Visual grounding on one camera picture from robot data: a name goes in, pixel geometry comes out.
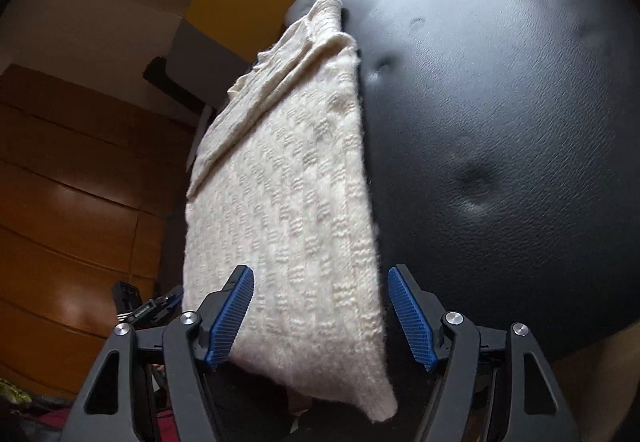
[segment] metal screw head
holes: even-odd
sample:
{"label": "metal screw head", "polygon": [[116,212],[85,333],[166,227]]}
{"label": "metal screw head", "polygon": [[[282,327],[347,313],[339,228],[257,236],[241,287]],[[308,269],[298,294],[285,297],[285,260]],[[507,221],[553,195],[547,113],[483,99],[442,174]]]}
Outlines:
{"label": "metal screw head", "polygon": [[131,327],[129,326],[128,323],[120,323],[119,325],[116,325],[116,327],[113,329],[113,333],[116,334],[117,336],[125,336],[129,333],[130,329]]}
{"label": "metal screw head", "polygon": [[517,336],[524,337],[529,333],[529,327],[523,325],[522,323],[514,323],[513,333]]}
{"label": "metal screw head", "polygon": [[447,315],[444,316],[447,320],[447,323],[450,325],[459,325],[462,321],[465,320],[465,316],[463,316],[460,312],[447,312]]}
{"label": "metal screw head", "polygon": [[193,325],[198,320],[195,312],[185,312],[180,316],[180,323],[183,325]]}

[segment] black leather chair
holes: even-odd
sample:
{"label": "black leather chair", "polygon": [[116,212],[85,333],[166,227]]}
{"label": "black leather chair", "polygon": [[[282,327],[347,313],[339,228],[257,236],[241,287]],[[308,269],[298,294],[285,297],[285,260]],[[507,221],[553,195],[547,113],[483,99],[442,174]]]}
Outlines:
{"label": "black leather chair", "polygon": [[[407,264],[476,324],[526,323],[550,358],[638,320],[631,2],[342,1],[381,270]],[[386,306],[400,403],[386,437],[410,440],[428,382]]]}

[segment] green object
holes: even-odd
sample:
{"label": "green object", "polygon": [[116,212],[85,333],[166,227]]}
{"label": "green object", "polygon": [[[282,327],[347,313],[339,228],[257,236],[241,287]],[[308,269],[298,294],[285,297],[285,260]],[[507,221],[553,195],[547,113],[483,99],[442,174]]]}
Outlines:
{"label": "green object", "polygon": [[0,378],[0,396],[16,406],[31,403],[31,397],[27,393],[4,378]]}

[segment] white wall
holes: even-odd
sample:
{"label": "white wall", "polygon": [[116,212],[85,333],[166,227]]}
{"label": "white wall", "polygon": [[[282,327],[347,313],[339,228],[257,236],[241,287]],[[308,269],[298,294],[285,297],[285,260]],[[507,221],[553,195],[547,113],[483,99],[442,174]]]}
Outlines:
{"label": "white wall", "polygon": [[165,55],[190,0],[12,0],[0,18],[0,72],[21,66],[161,115],[197,116],[142,79]]}

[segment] cream knit cloth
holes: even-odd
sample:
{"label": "cream knit cloth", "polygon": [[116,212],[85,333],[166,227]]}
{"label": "cream knit cloth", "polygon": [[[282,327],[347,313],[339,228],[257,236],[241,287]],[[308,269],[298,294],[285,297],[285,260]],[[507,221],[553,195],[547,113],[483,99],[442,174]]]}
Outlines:
{"label": "cream knit cloth", "polygon": [[358,103],[356,43],[318,0],[258,56],[200,147],[188,191],[184,305],[238,264],[254,299],[231,351],[305,395],[396,412]]}

